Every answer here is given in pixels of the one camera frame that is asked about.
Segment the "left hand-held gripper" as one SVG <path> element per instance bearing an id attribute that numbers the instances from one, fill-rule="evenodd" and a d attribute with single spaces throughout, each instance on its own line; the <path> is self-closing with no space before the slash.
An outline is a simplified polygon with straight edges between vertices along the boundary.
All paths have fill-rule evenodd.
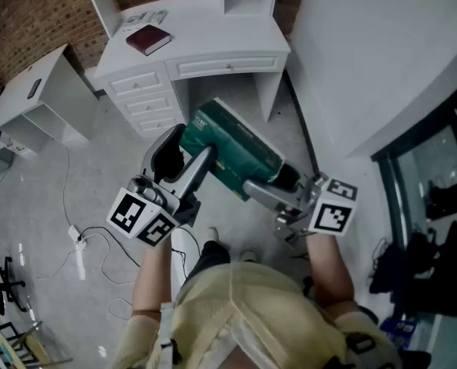
<path id="1" fill-rule="evenodd" d="M 194 224 L 200 202 L 193 193 L 203 183 L 217 150 L 208 145 L 185 166 L 179 145 L 185 128 L 185 124 L 178 124 L 160 135 L 144 155 L 142 175 L 134 176 L 114 200 L 107 222 L 126 238 L 155 248 L 175 228 Z M 156 184 L 176 177 L 177 197 Z"/>

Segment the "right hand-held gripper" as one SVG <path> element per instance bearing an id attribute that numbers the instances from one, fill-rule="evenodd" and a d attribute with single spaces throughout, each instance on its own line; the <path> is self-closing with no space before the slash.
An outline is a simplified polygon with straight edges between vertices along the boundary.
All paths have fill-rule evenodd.
<path id="1" fill-rule="evenodd" d="M 309 179 L 302 194 L 294 188 L 300 173 L 282 165 L 276 185 L 252 179 L 243 183 L 245 193 L 272 211 L 282 211 L 275 222 L 275 236 L 287 244 L 308 234 L 343 236 L 356 213 L 358 188 L 333 176 L 318 174 Z"/>

